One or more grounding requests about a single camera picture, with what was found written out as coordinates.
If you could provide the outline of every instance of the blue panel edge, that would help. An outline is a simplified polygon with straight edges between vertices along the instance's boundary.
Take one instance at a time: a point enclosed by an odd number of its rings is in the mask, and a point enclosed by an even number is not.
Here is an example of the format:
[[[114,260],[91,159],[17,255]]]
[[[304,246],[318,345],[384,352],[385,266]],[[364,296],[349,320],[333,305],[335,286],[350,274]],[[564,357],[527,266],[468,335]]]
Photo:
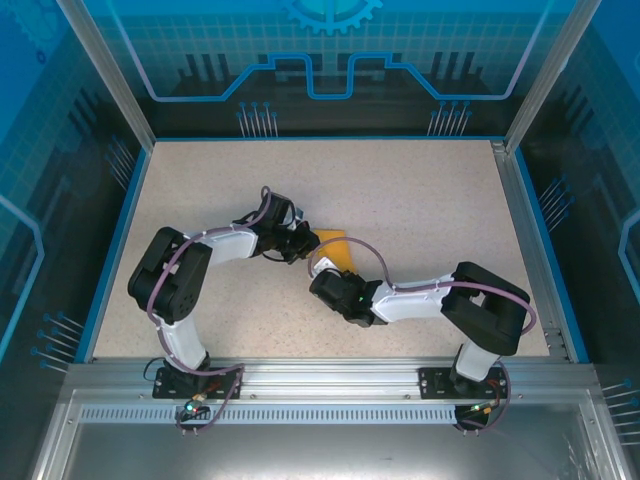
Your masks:
[[[427,135],[368,135],[353,137],[159,137],[157,142],[282,142],[295,140],[504,140],[502,135],[478,135],[475,137],[433,137]]]
[[[562,273],[560,272],[560,264],[558,263],[558,259],[556,258],[556,253],[553,249],[553,245],[551,244],[551,237],[549,236],[549,232],[547,231],[547,227],[544,223],[542,211],[540,210],[540,205],[538,204],[538,197],[536,196],[535,190],[533,188],[533,182],[531,181],[531,177],[529,176],[529,170],[527,169],[527,165],[524,161],[524,155],[522,154],[520,147],[516,149],[515,153],[516,161],[518,162],[518,168],[520,169],[522,180],[524,182],[524,187],[527,191],[527,196],[529,197],[529,203],[531,204],[533,215],[536,219],[536,225],[538,227],[538,231],[540,232],[540,237],[542,238],[542,245],[544,247],[547,259],[549,260],[551,275],[553,276],[553,280],[556,285],[556,291],[558,292],[558,296],[560,297],[562,310],[564,311],[564,316],[567,320],[567,327],[569,328],[569,334],[571,335],[571,342],[576,352],[577,360],[579,363],[589,363],[589,355],[587,354],[587,349],[584,345],[582,334],[580,333],[580,327],[578,326],[578,320],[576,319],[575,312],[573,311],[573,306],[571,305],[571,300],[569,299],[567,286],[565,285],[564,278],[562,278]]]
[[[85,324],[84,331],[82,332],[80,344],[78,345],[78,350],[74,359],[75,363],[85,363],[89,361],[93,355],[93,349],[96,341],[98,340],[100,325],[104,318],[107,301],[109,300],[109,295],[116,277],[120,258],[122,257],[124,245],[129,234],[133,214],[136,210],[138,199],[140,198],[140,191],[142,190],[142,184],[144,183],[150,159],[151,155],[142,149],[138,155],[136,168],[131,176],[129,189],[127,190],[127,194],[122,204],[122,210],[118,217],[116,229],[113,232],[113,238],[111,240],[111,245],[109,246],[109,251],[107,252],[107,258],[105,259],[102,273],[100,274],[96,293],[93,296],[93,301],[91,302],[91,308],[89,309],[89,315],[87,316],[87,323]]]

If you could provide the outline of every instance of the blue trim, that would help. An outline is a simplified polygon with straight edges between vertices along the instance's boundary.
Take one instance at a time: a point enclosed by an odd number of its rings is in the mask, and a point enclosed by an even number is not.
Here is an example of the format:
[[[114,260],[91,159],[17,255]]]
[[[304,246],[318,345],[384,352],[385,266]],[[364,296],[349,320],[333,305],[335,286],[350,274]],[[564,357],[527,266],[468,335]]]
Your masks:
[[[520,61],[516,66],[515,71],[513,72],[513,76],[509,81],[509,85],[507,89],[502,94],[444,94],[438,92],[431,83],[420,73],[420,71],[416,68],[412,63],[406,62],[396,62],[393,60],[393,52],[358,52],[353,53],[349,57],[347,61],[347,85],[344,93],[316,93],[314,88],[314,72],[313,72],[313,62],[311,57],[306,53],[299,52],[291,52],[291,53],[268,53],[267,54],[267,63],[259,63],[259,64],[251,64],[249,65],[232,83],[227,87],[222,95],[203,95],[203,96],[194,96],[194,97],[162,97],[159,96],[154,88],[151,85],[151,80],[149,79],[140,57],[133,46],[133,42],[129,38],[127,34],[127,30],[122,24],[122,20],[118,13],[116,12],[115,6],[113,5],[113,0],[108,0],[107,5],[113,16],[113,20],[116,24],[117,29],[122,36],[122,40],[129,51],[129,55],[131,55],[131,60],[133,61],[142,83],[144,84],[147,93],[149,96],[155,100],[156,102],[168,102],[168,103],[200,103],[200,102],[225,102],[233,95],[233,93],[251,76],[253,72],[257,71],[275,71],[276,70],[276,62],[278,60],[301,60],[305,65],[305,77],[307,80],[307,94],[309,98],[313,100],[347,100],[351,98],[354,92],[355,86],[355,78],[356,78],[356,61],[360,59],[382,59],[384,60],[384,68],[390,70],[406,70],[415,80],[424,88],[429,94],[435,98],[436,100],[505,100],[511,96],[511,93],[516,87],[518,79],[520,78],[520,74],[522,73],[529,55],[533,50],[534,45],[538,40],[538,36],[546,23],[547,17],[553,8],[553,4],[556,0],[547,0],[547,4],[545,9],[542,11],[540,18],[537,22],[537,25],[531,34],[531,38],[529,39],[527,46],[522,53],[522,57],[520,57]]]
[[[542,211],[540,210],[540,205],[538,203],[538,197],[536,196],[536,192],[533,188],[533,182],[531,181],[531,177],[529,176],[529,170],[527,169],[527,165],[524,161],[524,156],[522,155],[520,147],[518,147],[518,149],[516,150],[516,161],[518,162],[518,168],[520,169],[522,180],[524,182],[525,189],[527,190],[529,203],[531,204],[531,208],[533,209],[533,215],[536,219],[538,230],[540,231],[542,245],[547,255],[547,259],[549,260],[551,274],[553,275],[553,280],[556,284],[556,290],[558,292],[558,296],[560,297],[560,303],[562,304],[562,310],[564,311],[564,316],[567,320],[567,327],[569,328],[569,335],[571,335],[573,348],[576,351],[577,360],[579,363],[589,363],[589,356],[587,355],[587,349],[584,346],[584,341],[582,340],[582,334],[580,333],[580,327],[578,327],[578,321],[576,319],[575,312],[573,311],[573,307],[571,306],[571,300],[569,299],[567,286],[565,285],[564,279],[562,278],[560,265],[558,264],[558,259],[556,258],[553,245],[551,244],[551,237],[549,236],[549,232],[547,230],[547,227],[545,226],[544,217],[542,216]]]
[[[129,228],[131,227],[131,221],[133,220],[133,214],[140,198],[140,191],[142,190],[142,184],[149,167],[149,160],[151,155],[142,149],[136,167],[131,176],[131,182],[129,183],[129,190],[124,198],[122,204],[122,210],[120,211],[120,217],[116,224],[116,229],[113,232],[113,238],[111,240],[111,246],[107,252],[107,258],[102,268],[102,274],[96,287],[96,293],[93,296],[91,302],[91,308],[89,309],[89,315],[87,315],[87,323],[85,324],[84,331],[82,332],[82,338],[80,338],[80,345],[76,352],[75,362],[84,363],[89,360],[93,355],[93,349],[96,341],[98,340],[98,333],[100,332],[100,325],[104,318],[104,312],[107,308],[107,301],[109,300],[109,294],[113,287],[113,282],[118,271],[118,264],[122,257],[124,245],[129,234]]]
[[[370,135],[361,137],[269,137],[269,138],[238,138],[238,137],[160,137],[158,142],[253,142],[253,141],[296,141],[296,140],[504,140],[501,135],[477,135],[473,137],[432,137],[427,135]]]
[[[38,252],[36,259],[31,266],[29,276],[24,282],[24,287],[22,287],[22,292],[20,292],[20,296],[18,297],[16,306],[13,309],[11,318],[9,318],[7,328],[2,334],[2,340],[0,340],[0,363],[2,363],[4,354],[7,352],[11,337],[13,337],[13,334],[16,331],[18,321],[20,320],[22,311],[24,310],[25,304],[29,299],[29,294],[31,293],[33,284],[36,281],[38,272],[40,271],[40,267],[42,266],[42,262],[44,261],[44,243],[42,241],[42,232],[40,231],[40,226],[33,218],[31,218],[31,216],[27,212],[20,210],[4,195],[0,195],[0,205],[14,214],[18,218],[18,220],[20,220],[20,222],[22,222],[29,230],[31,230],[31,233],[33,234],[33,240],[36,244],[36,251]]]

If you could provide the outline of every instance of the aluminum frame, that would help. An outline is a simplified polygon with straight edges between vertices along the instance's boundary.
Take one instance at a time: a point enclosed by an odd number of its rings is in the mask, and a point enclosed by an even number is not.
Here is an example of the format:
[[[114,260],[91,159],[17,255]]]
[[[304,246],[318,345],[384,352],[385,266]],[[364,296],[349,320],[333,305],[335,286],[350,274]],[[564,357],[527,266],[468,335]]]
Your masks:
[[[505,136],[505,145],[509,153],[514,153],[520,146],[525,133],[529,130],[556,80],[566,67],[573,50],[591,23],[600,2],[601,0],[576,0],[576,5],[569,14],[533,85],[509,126]]]
[[[243,390],[234,405],[446,405],[421,400],[417,369],[449,367],[451,358],[389,359],[215,359],[216,366],[242,361]],[[71,365],[58,407],[49,427],[33,479],[57,480],[69,462],[82,409],[96,405],[180,405],[154,400],[151,384],[142,378],[146,359],[96,361]],[[592,365],[558,362],[552,358],[505,359],[512,381],[512,404],[577,405],[585,439],[591,445],[600,477],[633,478],[616,438]],[[127,423],[116,419],[114,423]]]
[[[578,362],[575,341],[567,323],[567,316],[515,154],[507,152],[502,142],[494,141],[491,145],[531,290],[536,299],[536,308],[547,339],[549,354]]]
[[[138,142],[151,153],[156,137],[84,2],[56,1]]]

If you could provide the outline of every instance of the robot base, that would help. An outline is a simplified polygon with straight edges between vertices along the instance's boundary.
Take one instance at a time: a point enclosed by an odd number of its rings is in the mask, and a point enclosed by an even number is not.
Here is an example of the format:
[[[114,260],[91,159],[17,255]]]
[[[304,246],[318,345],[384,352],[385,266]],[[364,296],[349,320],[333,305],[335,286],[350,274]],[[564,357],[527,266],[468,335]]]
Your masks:
[[[172,400],[188,400],[194,395],[207,391],[208,400],[223,400],[236,378],[236,372],[213,377],[201,377],[179,372],[174,368],[160,367],[151,396]],[[241,385],[231,395],[231,399],[240,398]]]

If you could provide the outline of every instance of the yellow object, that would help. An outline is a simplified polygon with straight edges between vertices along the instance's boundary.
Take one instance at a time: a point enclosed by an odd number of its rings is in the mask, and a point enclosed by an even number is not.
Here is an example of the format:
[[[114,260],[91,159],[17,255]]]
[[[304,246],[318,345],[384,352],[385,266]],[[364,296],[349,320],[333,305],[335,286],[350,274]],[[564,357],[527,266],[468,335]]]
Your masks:
[[[313,233],[318,235],[320,242],[346,236],[344,230],[314,230]],[[316,261],[322,257],[327,257],[331,260],[341,272],[349,270],[350,272],[358,273],[356,266],[353,264],[353,260],[351,260],[349,242],[334,242],[322,247],[318,251]]]

